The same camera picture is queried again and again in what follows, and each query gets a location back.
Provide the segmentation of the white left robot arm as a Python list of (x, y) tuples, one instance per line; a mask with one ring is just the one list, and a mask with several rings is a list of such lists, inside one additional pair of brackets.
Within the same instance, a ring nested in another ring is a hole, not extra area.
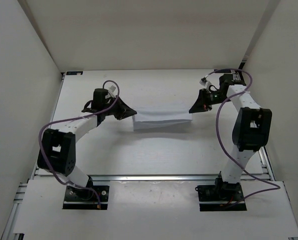
[(83, 107), (83, 115), (70, 119), (61, 129), (48, 128), (41, 135), (37, 166), (52, 173), (64, 185), (76, 189), (82, 200), (94, 194), (91, 177), (76, 165), (76, 143), (88, 132), (99, 127), (107, 116), (118, 121), (137, 114), (114, 93), (105, 88), (96, 88), (93, 99)]

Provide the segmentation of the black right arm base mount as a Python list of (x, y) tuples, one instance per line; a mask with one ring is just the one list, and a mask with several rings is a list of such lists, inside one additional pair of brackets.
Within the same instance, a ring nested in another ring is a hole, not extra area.
[(241, 184), (223, 182), (221, 177), (214, 184), (197, 185), (199, 210), (201, 212), (247, 211)]

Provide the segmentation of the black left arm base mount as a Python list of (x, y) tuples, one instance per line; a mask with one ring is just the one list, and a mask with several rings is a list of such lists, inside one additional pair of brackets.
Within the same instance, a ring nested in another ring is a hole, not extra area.
[(110, 186), (93, 185), (92, 189), (97, 192), (100, 204), (93, 191), (67, 186), (62, 208), (64, 210), (107, 210)]

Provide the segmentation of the white fabric skirt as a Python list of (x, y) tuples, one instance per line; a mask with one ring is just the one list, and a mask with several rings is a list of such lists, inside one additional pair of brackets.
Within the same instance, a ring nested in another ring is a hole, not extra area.
[(149, 130), (191, 123), (193, 116), (183, 104), (163, 104), (156, 106), (138, 106), (137, 114), (132, 116), (133, 130)]

